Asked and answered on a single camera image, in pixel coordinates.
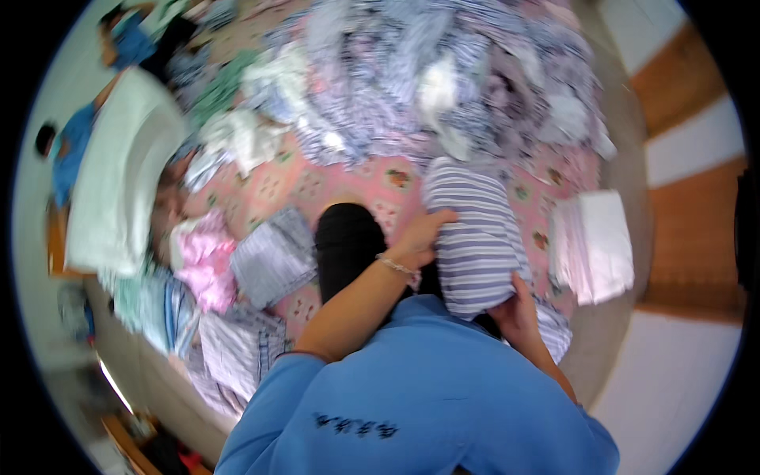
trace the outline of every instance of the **bracelet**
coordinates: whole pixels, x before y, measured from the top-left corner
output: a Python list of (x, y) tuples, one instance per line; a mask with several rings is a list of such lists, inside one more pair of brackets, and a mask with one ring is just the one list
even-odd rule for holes
[(407, 269), (406, 267), (404, 267), (401, 264), (398, 264), (397, 262), (393, 262), (391, 259), (385, 257), (382, 252), (380, 254), (377, 254), (375, 256), (375, 259), (377, 259), (378, 261), (380, 261), (383, 264), (387, 265), (388, 267), (390, 267), (394, 271), (401, 271), (401, 272), (404, 272), (405, 274), (409, 274), (409, 275), (414, 275), (416, 273), (414, 271), (410, 271), (409, 269)]

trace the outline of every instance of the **face mask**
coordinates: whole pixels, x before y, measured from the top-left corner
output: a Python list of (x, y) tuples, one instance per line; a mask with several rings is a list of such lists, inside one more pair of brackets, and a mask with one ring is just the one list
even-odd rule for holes
[(61, 151), (61, 136), (58, 135), (56, 138), (52, 139), (52, 145), (50, 146), (50, 152), (48, 152), (48, 158), (50, 160), (55, 160), (58, 158), (58, 152)]
[(117, 37), (120, 34), (124, 33), (124, 29), (127, 27), (127, 22), (136, 13), (136, 11), (130, 11), (129, 13), (124, 14), (122, 19), (119, 20), (119, 22), (113, 28), (111, 28), (111, 36)]

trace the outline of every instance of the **blue shirt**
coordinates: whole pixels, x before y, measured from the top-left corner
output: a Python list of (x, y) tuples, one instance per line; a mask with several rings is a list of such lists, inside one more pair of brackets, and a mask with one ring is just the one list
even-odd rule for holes
[(610, 434), (559, 385), (434, 296), (397, 306), (361, 350), (282, 355), (217, 475), (615, 473)]
[(112, 67), (121, 71), (131, 65), (137, 65), (149, 58), (156, 52), (156, 46), (150, 41), (148, 35), (140, 29), (142, 16), (134, 14), (127, 20), (122, 34), (114, 39), (119, 56), (113, 62)]
[(79, 166), (93, 131), (93, 122), (95, 103), (89, 103), (75, 112), (61, 131), (62, 139), (68, 142), (68, 152), (52, 163), (52, 190), (58, 207), (66, 204), (71, 187), (77, 181)]

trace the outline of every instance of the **black pants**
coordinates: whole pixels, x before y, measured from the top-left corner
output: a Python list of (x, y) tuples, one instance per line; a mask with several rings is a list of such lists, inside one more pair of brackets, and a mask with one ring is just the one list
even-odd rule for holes
[[(314, 240), (323, 304), (364, 272), (375, 261), (377, 254), (388, 249), (382, 228), (372, 214), (365, 207), (353, 203), (330, 206), (319, 218)], [(432, 294), (443, 300), (437, 264), (432, 262), (426, 265), (420, 269), (420, 273), (422, 279), (417, 293)], [(396, 303), (413, 294), (407, 286)], [(386, 322), (392, 312), (393, 309), (386, 315)], [(478, 315), (473, 321), (494, 337), (502, 337), (499, 327), (490, 315)]]
[(174, 17), (166, 26), (161, 39), (156, 43), (156, 52), (140, 63), (140, 67), (164, 84), (169, 83), (166, 65), (180, 46), (187, 44), (198, 25), (181, 16)]

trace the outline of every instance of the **hand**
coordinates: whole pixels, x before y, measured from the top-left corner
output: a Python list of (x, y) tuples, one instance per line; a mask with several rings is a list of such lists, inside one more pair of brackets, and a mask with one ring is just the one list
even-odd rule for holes
[(538, 333), (536, 302), (517, 272), (512, 272), (512, 285), (515, 286), (515, 294), (506, 302), (489, 309), (488, 314), (509, 344), (522, 353), (527, 346), (543, 342)]
[(440, 210), (414, 218), (401, 239), (385, 252), (385, 257), (410, 271), (417, 271), (435, 259), (432, 246), (438, 238), (441, 225), (455, 223), (457, 219), (457, 214), (452, 210)]

